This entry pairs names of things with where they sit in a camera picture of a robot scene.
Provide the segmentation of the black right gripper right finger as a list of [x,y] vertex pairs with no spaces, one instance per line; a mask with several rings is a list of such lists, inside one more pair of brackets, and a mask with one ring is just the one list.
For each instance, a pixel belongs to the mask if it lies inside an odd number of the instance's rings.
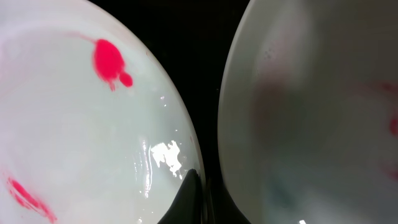
[[250,224],[234,203],[222,180],[208,179],[205,202],[209,224]]

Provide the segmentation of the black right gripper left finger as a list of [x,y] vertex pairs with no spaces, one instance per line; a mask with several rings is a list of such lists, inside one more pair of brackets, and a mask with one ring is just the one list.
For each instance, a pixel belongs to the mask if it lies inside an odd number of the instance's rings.
[[170,208],[158,224],[200,224],[202,186],[195,169],[190,169]]

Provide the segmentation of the pale green plate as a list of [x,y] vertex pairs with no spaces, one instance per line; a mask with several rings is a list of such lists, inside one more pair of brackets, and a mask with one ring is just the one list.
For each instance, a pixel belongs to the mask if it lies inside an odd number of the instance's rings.
[[396,223],[397,0],[250,1],[218,150],[251,223]]
[[178,91],[126,26],[88,1],[1,0],[2,223],[158,223],[201,166]]

